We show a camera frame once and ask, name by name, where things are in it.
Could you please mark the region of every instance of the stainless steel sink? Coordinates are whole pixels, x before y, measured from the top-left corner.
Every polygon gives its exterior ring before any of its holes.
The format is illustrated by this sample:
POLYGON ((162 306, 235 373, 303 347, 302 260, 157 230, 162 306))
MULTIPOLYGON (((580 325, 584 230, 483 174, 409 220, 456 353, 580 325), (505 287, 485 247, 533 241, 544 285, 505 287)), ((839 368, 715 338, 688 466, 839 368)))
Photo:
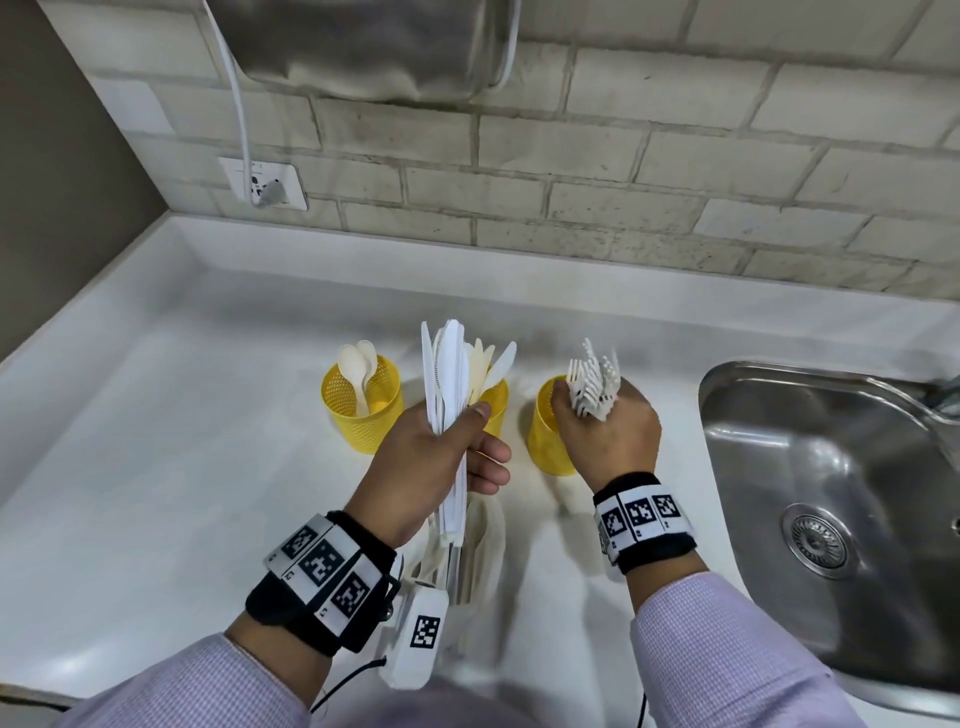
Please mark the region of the stainless steel sink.
POLYGON ((960 426, 927 394, 733 362, 700 410, 754 601, 850 694, 960 719, 960 426))

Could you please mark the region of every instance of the yellow mesh cup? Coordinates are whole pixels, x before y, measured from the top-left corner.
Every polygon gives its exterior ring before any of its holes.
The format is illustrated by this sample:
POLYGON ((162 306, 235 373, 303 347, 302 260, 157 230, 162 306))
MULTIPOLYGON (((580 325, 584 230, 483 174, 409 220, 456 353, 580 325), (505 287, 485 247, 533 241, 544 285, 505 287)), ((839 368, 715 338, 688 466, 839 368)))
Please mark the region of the yellow mesh cup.
POLYGON ((507 380, 500 379, 499 384, 480 395, 480 400, 488 401, 492 409, 490 420, 484 427, 484 431, 489 432, 493 437, 499 437, 503 416, 507 413, 507 403, 510 401, 510 387, 507 386, 507 380))
POLYGON ((400 372, 389 359, 378 356, 376 361, 376 372, 367 382, 367 404, 371 411, 367 417, 353 417, 357 404, 353 385, 344 379, 336 364, 330 367, 321 386, 321 395, 333 422, 340 427, 348 444, 365 455, 376 452, 403 412, 400 372))
POLYGON ((547 379, 537 392, 537 406, 527 437, 527 448, 534 465, 549 475, 573 475, 577 471, 566 454, 564 442, 557 432, 557 418, 553 414, 550 398, 553 396, 553 383, 563 376, 547 379))

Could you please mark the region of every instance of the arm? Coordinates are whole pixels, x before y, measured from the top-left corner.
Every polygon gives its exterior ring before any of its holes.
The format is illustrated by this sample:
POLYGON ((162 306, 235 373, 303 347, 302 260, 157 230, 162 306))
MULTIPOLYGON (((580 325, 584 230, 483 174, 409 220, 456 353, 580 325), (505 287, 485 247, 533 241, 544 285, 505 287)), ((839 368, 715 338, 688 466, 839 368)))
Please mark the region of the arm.
MULTIPOLYGON (((660 420, 630 382, 604 423, 574 415, 565 383, 552 405, 570 460, 593 493, 626 473, 654 471, 660 420)), ((710 573, 696 551, 626 577, 636 663, 660 728, 863 726, 830 670, 710 573)))
MULTIPOLYGON (((471 490, 491 495, 510 479, 510 448, 483 432, 479 402, 443 435, 423 406, 407 410, 384 439, 344 511, 381 547, 416 535, 443 502, 467 452, 471 490)), ((214 635, 79 703, 56 728, 306 728, 331 655, 246 612, 214 635)))

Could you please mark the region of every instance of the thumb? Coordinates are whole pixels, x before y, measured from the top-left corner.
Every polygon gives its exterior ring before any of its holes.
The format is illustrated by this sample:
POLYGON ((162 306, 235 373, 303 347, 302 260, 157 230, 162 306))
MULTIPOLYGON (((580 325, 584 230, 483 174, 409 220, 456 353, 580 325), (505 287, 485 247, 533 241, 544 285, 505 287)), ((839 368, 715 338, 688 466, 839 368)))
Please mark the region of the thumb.
POLYGON ((577 415, 570 406, 570 385, 566 379, 557 379, 553 383, 553 394, 550 396, 550 407, 553 409, 554 417, 557 418, 557 429, 560 431, 560 437, 569 432, 577 421, 577 415))
POLYGON ((477 435, 487 426, 490 420, 491 407, 489 402, 478 401, 465 409, 457 421, 450 426, 440 439, 451 449, 463 453, 470 447, 477 435))

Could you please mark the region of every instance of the white cord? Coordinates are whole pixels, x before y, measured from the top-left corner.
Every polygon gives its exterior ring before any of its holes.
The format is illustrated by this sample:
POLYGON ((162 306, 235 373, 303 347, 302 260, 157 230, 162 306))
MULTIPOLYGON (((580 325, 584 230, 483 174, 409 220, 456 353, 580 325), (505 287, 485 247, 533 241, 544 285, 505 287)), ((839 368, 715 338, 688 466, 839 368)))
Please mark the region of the white cord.
POLYGON ((204 0, 206 16, 210 18, 210 25, 213 26, 213 35, 217 38, 217 48, 220 49, 220 58, 224 60, 224 67, 227 69, 227 77, 230 80, 230 90, 233 92, 233 105, 237 109, 237 123, 240 125, 240 146, 243 147, 243 179, 245 183, 244 197, 248 205, 256 204, 253 202, 253 171, 250 160, 250 141, 247 139, 247 114, 243 109, 243 99, 240 96, 240 82, 237 81, 236 67, 233 65, 233 54, 227 46, 224 34, 220 32, 220 26, 217 25, 216 18, 213 17, 213 11, 204 0))
POLYGON ((510 39, 507 41, 507 59, 503 63, 503 73, 500 74, 500 80, 491 86, 491 91, 499 91, 508 81, 510 81, 510 72, 514 70, 514 59, 516 58, 516 37, 520 31, 520 6, 522 0, 514 0, 513 13, 510 17, 510 39))

